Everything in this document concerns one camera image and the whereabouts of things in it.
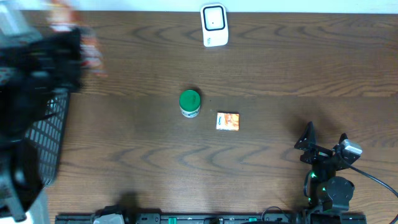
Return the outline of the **orange chocolate bar wrapper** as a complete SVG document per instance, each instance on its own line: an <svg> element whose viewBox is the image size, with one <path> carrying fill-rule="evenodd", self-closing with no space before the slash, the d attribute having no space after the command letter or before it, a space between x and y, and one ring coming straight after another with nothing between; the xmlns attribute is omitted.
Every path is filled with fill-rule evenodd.
<svg viewBox="0 0 398 224"><path fill-rule="evenodd" d="M103 55L100 51L99 42L94 30L83 22L80 12L73 1L48 0L45 2L49 7L48 22L55 32L67 32L79 29L81 33L81 54L83 68L98 77L107 77L104 69Z"/></svg>

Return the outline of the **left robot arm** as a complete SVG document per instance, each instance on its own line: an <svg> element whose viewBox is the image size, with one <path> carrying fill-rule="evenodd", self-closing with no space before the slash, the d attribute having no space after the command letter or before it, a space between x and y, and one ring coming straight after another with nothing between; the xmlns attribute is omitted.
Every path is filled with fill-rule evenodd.
<svg viewBox="0 0 398 224"><path fill-rule="evenodd" d="M11 71L1 85L1 217L23 222L42 191L37 148L25 134L55 116L46 112L50 100L80 89L81 61L78 28L1 49L1 67Z"/></svg>

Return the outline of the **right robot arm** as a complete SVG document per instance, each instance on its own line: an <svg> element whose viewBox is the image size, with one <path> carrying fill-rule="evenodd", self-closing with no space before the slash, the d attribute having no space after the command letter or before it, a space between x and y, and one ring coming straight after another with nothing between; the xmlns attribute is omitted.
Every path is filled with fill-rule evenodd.
<svg viewBox="0 0 398 224"><path fill-rule="evenodd" d="M305 131L295 143L294 148L303 151L300 160L311 165L303 186L304 196L308 197L308 208L302 212L306 223L326 223L331 218L341 222L341 214L349 210L349 201L353 197L354 184L344 177L336 175L339 170L349 167L360 155L346 150L343 133L339 143L332 149L317 144L315 128L310 121Z"/></svg>

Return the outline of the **green lid jar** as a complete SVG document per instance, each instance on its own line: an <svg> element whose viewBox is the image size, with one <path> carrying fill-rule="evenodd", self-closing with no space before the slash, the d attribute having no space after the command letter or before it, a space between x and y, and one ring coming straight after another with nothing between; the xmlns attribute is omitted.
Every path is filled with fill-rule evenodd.
<svg viewBox="0 0 398 224"><path fill-rule="evenodd" d="M201 97L195 90L185 90L179 98L179 106L181 113L186 118L194 118L200 112Z"/></svg>

